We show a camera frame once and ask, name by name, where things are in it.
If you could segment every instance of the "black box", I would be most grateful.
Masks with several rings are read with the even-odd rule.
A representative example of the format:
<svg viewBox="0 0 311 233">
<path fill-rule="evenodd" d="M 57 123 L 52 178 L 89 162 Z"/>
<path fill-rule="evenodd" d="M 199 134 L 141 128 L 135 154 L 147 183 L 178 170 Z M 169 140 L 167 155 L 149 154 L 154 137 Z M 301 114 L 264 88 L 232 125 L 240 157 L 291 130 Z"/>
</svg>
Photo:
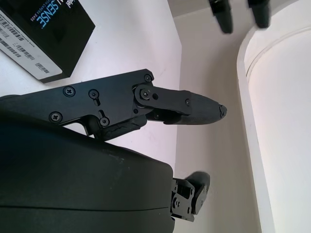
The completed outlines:
<svg viewBox="0 0 311 233">
<path fill-rule="evenodd" d="M 71 76 L 94 28 L 78 0 L 0 0 L 0 50 L 43 83 Z"/>
</svg>

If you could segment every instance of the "white wall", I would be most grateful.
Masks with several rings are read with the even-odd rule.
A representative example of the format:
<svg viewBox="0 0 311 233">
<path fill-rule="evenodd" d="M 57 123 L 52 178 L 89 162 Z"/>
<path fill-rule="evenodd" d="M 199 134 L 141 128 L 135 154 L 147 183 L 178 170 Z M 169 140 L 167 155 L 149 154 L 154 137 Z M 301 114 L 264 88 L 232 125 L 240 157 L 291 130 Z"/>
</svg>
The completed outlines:
<svg viewBox="0 0 311 233">
<path fill-rule="evenodd" d="M 244 1 L 232 8 L 232 35 L 220 32 L 210 9 L 175 18 L 182 43 L 180 89 L 228 108 L 225 119 L 215 124 L 178 127 L 175 176 L 203 170 L 211 175 L 211 187 L 195 222 L 177 221 L 177 233 L 260 232 L 236 75 L 237 54 L 252 16 Z"/>
</svg>

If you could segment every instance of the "white sticker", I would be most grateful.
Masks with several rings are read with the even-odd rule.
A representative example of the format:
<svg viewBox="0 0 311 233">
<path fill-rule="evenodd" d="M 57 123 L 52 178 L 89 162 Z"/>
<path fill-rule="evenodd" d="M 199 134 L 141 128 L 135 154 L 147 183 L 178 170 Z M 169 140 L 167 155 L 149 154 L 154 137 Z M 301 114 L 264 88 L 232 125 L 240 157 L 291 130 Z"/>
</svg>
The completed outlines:
<svg viewBox="0 0 311 233">
<path fill-rule="evenodd" d="M 2 11 L 0 11 L 0 50 L 39 80 L 63 72 Z"/>
</svg>

